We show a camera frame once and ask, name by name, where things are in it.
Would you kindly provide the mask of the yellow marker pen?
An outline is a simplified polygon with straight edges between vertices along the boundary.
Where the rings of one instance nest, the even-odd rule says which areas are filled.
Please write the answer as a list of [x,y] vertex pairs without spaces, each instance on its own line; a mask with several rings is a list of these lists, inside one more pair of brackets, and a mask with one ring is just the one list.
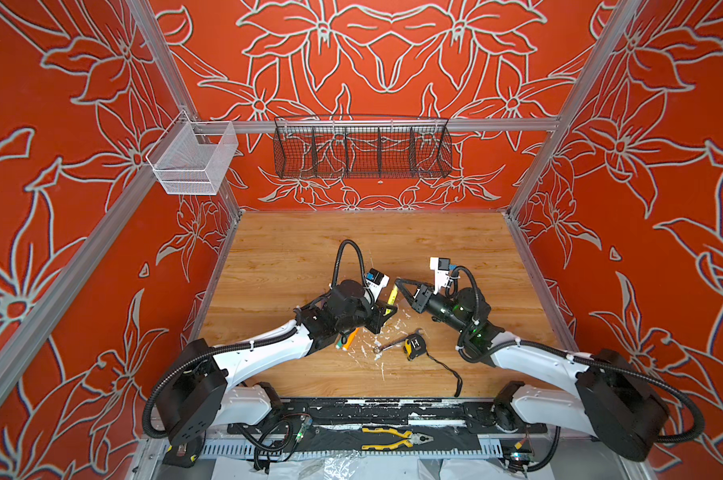
[[391,289],[391,293],[389,293],[389,299],[387,299],[387,304],[395,305],[395,302],[397,302],[397,296],[399,296],[399,288],[395,285],[393,286],[393,289]]

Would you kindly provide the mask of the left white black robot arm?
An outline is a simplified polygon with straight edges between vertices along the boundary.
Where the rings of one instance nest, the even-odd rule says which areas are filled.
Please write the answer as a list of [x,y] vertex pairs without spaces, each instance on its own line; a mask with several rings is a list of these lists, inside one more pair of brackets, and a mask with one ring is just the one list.
[[263,384],[244,386],[246,380],[345,343],[358,328],[381,332],[397,311],[381,299],[389,276],[363,268],[359,279],[341,280],[341,260],[335,257],[329,290],[295,308],[283,326],[218,347],[202,339],[187,344],[146,400],[141,415],[144,434],[179,446],[211,426],[255,425],[275,410],[277,397]]

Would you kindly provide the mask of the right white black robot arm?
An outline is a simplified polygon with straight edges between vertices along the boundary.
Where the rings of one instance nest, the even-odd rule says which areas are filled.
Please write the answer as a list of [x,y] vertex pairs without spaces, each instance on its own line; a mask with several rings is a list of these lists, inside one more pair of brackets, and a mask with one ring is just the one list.
[[657,444],[696,440],[705,431],[699,406],[663,380],[639,372],[621,354],[593,355],[523,339],[489,321],[491,306],[473,276],[459,289],[465,266],[435,271],[435,284],[399,278],[395,286],[412,310],[457,331],[457,353],[541,380],[541,389],[513,381],[495,396],[497,426],[513,432],[547,424],[597,438],[613,453],[642,462]]

